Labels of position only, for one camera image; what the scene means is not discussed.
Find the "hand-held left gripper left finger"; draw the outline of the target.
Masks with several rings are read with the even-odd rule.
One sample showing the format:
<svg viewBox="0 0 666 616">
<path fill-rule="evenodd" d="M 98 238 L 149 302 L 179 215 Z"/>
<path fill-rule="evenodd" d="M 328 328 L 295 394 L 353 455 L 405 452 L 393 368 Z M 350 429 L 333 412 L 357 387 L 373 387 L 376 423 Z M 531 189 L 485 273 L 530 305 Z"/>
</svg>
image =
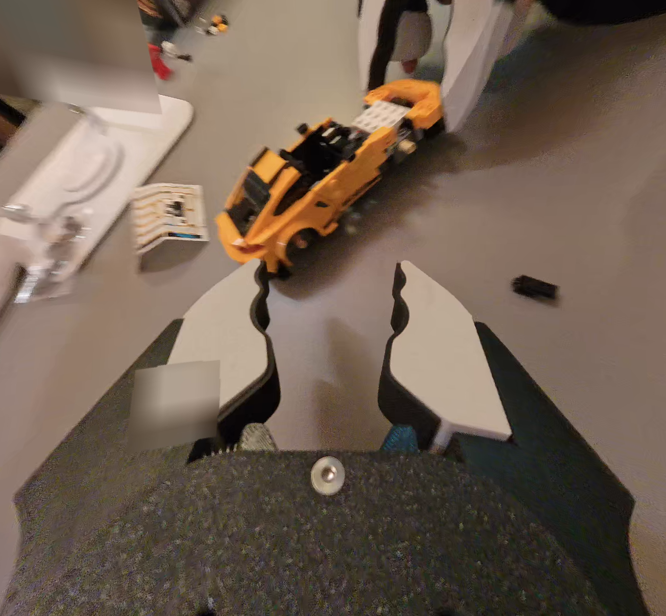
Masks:
<svg viewBox="0 0 666 616">
<path fill-rule="evenodd" d="M 168 365 L 205 362 L 218 371 L 216 415 L 191 452 L 224 452 L 244 428 L 265 423 L 280 403 L 280 380 L 271 338 L 268 271 L 248 262 L 210 288 L 185 313 Z"/>
</svg>

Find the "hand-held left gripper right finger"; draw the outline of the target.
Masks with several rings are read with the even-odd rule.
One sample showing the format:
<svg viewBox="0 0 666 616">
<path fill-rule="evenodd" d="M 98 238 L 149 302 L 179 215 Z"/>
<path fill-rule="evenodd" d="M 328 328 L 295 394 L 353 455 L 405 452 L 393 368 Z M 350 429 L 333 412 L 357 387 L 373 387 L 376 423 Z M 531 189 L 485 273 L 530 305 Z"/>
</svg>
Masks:
<svg viewBox="0 0 666 616">
<path fill-rule="evenodd" d="M 507 442 L 512 427 L 472 315 L 409 261 L 395 265 L 392 334 L 378 405 L 411 428 L 421 451 L 444 450 L 455 435 Z"/>
</svg>

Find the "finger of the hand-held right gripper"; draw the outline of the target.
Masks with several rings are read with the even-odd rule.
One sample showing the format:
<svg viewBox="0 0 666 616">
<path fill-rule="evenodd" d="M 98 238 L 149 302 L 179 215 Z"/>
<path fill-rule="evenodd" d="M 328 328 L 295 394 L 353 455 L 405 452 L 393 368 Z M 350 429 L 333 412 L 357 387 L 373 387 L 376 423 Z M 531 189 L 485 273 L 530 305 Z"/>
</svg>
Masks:
<svg viewBox="0 0 666 616">
<path fill-rule="evenodd" d="M 395 31 L 404 11 L 418 12 L 418 0 L 358 0 L 359 72 L 364 90 L 372 90 L 386 81 L 391 64 L 410 74 L 418 61 L 392 62 Z"/>
<path fill-rule="evenodd" d="M 478 103 L 513 18 L 512 0 L 452 0 L 440 84 L 448 132 L 461 129 Z"/>
</svg>

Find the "orange black lego car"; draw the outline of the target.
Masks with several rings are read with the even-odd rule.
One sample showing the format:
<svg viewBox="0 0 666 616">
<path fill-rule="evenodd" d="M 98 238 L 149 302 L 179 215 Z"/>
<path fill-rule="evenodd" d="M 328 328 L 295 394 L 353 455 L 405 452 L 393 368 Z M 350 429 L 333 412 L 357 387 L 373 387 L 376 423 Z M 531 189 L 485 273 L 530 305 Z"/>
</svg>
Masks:
<svg viewBox="0 0 666 616">
<path fill-rule="evenodd" d="M 274 275 L 288 271 L 296 250 L 336 231 L 385 174 L 443 130 L 444 117 L 439 84 L 399 79 L 367 93 L 348 125 L 300 124 L 291 147 L 263 148 L 240 175 L 215 220 L 224 251 Z"/>
</svg>

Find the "black lego piece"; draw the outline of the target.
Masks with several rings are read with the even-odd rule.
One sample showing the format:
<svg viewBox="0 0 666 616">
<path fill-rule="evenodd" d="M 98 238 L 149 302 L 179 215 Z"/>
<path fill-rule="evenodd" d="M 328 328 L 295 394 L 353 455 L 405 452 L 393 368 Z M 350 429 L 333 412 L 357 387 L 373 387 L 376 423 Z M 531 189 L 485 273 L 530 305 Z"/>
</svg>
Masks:
<svg viewBox="0 0 666 616">
<path fill-rule="evenodd" d="M 520 275 L 511 281 L 514 294 L 547 304 L 556 304 L 560 298 L 559 286 L 527 275 Z"/>
</svg>

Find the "lego sticker sheet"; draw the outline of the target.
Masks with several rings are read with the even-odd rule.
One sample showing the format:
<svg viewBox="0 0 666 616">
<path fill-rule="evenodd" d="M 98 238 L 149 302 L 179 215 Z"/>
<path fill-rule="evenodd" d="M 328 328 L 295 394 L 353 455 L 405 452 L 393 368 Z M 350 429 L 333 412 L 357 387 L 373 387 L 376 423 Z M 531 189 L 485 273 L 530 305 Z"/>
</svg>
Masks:
<svg viewBox="0 0 666 616">
<path fill-rule="evenodd" d="M 135 188 L 130 199 L 135 254 L 165 242 L 210 240 L 201 185 L 157 183 Z"/>
</svg>

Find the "red lego minifigure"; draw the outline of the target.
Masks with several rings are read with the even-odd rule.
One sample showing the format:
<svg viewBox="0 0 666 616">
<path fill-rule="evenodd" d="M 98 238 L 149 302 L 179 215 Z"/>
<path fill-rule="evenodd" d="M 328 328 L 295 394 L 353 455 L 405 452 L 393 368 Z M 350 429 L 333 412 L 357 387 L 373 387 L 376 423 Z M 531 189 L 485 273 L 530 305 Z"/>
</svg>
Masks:
<svg viewBox="0 0 666 616">
<path fill-rule="evenodd" d="M 172 76 L 172 70 L 164 62 L 162 57 L 162 48 L 154 44 L 148 44 L 147 46 L 154 74 L 160 80 L 168 81 Z"/>
</svg>

